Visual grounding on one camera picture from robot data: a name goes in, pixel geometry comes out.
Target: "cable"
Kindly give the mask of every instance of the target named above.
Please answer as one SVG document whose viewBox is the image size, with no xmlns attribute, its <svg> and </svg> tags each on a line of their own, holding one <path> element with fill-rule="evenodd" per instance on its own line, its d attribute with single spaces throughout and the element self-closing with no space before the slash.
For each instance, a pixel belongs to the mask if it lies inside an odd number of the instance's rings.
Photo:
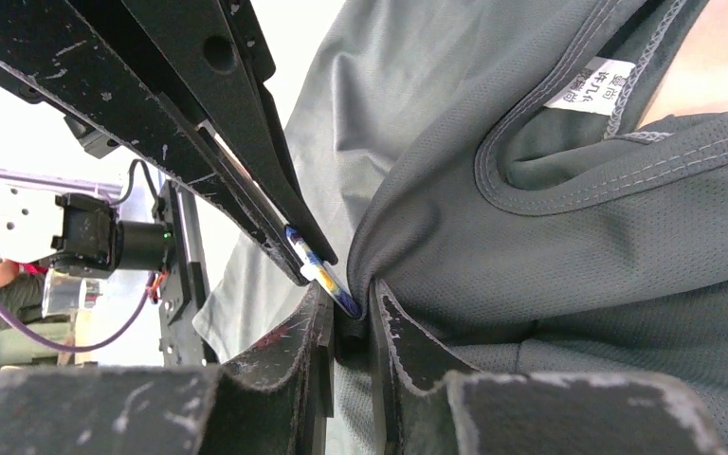
<svg viewBox="0 0 728 455">
<path fill-rule="evenodd" d="M 127 171 L 127 192 L 125 192 L 119 199 L 111 202 L 111 206 L 115 207 L 121 205 L 130 198 L 130 194 L 133 193 L 133 186 L 135 185 L 136 166 L 138 164 L 140 164 L 140 167 L 143 170 L 143 176 L 146 177 L 146 184 L 149 186 L 149 192 L 152 194 L 152 197 L 157 195 L 157 188 L 155 187 L 155 183 L 152 181 L 152 175 L 149 172 L 149 166 L 146 164 L 146 161 L 142 159 L 134 159 L 130 163 L 130 170 Z"/>
<path fill-rule="evenodd" d="M 92 344 L 90 346 L 66 346 L 64 344 L 60 344 L 60 343 L 51 341 L 50 339 L 46 339 L 45 337 L 42 337 L 41 335 L 32 332 L 32 330 L 30 328 L 28 328 L 23 322 L 21 322 L 20 319 L 15 317 L 7 309 L 7 307 L 4 306 L 4 303 L 2 303 L 1 301 L 0 301 L 0 317 L 1 317 L 1 319 L 4 320 L 4 322 L 9 324 L 9 326 L 12 327 L 13 329 L 26 335 L 27 337 L 31 338 L 33 341 L 46 346 L 49 349 L 53 349 L 55 351 L 61 351 L 64 353 L 74 353 L 74 354 L 89 353 L 91 351 L 96 351 L 97 349 L 107 346 L 108 344 L 110 344 L 113 341 L 115 341 L 116 339 L 118 339 L 118 337 L 124 335 L 124 332 L 126 332 L 127 329 L 129 329 L 130 326 L 133 324 L 133 322 L 136 321 L 138 315 L 140 314 L 141 310 L 143 309 L 143 305 L 146 303 L 146 299 L 149 296 L 149 291 L 147 289 L 154 282 L 155 282 L 155 273 L 150 272 L 149 280 L 147 281 L 146 285 L 144 286 L 143 297 L 141 297 L 141 300 L 138 303 L 136 311 L 130 316 L 129 319 L 127 319 L 126 322 L 124 322 L 124 325 L 122 325 L 121 328 L 118 329 L 114 334 L 105 338 L 103 341 L 100 341 L 96 344 Z"/>
</svg>

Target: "person's arm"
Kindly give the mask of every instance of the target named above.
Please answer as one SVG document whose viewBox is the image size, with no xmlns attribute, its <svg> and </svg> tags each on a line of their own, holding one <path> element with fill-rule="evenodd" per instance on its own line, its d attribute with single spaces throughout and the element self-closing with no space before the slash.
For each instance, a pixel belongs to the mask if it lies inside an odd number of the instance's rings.
<svg viewBox="0 0 728 455">
<path fill-rule="evenodd" d="M 0 289 L 13 282 L 20 271 L 20 266 L 13 261 L 4 260 L 0 263 Z"/>
</svg>

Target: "garment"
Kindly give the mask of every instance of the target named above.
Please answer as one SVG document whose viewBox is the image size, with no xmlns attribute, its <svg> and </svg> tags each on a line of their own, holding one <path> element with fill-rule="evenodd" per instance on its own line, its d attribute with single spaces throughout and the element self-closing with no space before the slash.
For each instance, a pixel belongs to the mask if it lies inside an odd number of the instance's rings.
<svg viewBox="0 0 728 455">
<path fill-rule="evenodd" d="M 348 2 L 286 134 L 354 297 L 491 372 L 675 375 L 728 445 L 728 114 L 635 131 L 704 4 Z M 543 107 L 596 56 L 635 64 L 611 115 Z M 233 355 L 300 295 L 244 239 L 194 326 Z M 373 450 L 367 374 L 328 453 Z"/>
<path fill-rule="evenodd" d="M 36 322 L 42 317 L 45 280 L 44 274 L 19 274 L 13 282 L 0 289 L 0 301 L 23 323 Z M 0 330 L 8 328 L 0 318 Z"/>
<path fill-rule="evenodd" d="M 18 265 L 20 267 L 19 270 L 24 273 L 45 274 L 46 272 L 48 272 L 48 267 L 43 267 L 42 265 L 21 263 L 18 263 Z"/>
</svg>

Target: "person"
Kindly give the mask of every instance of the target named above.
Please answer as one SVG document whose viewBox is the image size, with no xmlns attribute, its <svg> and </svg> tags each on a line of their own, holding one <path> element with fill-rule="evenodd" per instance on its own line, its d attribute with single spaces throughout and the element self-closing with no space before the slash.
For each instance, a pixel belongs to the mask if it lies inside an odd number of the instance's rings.
<svg viewBox="0 0 728 455">
<path fill-rule="evenodd" d="M 19 264 L 11 260 L 0 263 L 0 301 L 24 324 L 42 318 L 47 269 L 37 264 Z M 0 318 L 0 330 L 9 325 Z"/>
</svg>

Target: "clothing tag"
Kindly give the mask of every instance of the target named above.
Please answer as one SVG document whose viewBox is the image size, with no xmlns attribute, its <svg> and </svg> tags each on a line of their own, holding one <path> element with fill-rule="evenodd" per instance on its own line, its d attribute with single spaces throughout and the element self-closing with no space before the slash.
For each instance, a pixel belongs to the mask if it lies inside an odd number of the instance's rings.
<svg viewBox="0 0 728 455">
<path fill-rule="evenodd" d="M 595 57 L 545 106 L 608 116 L 634 67 L 630 62 Z"/>
</svg>

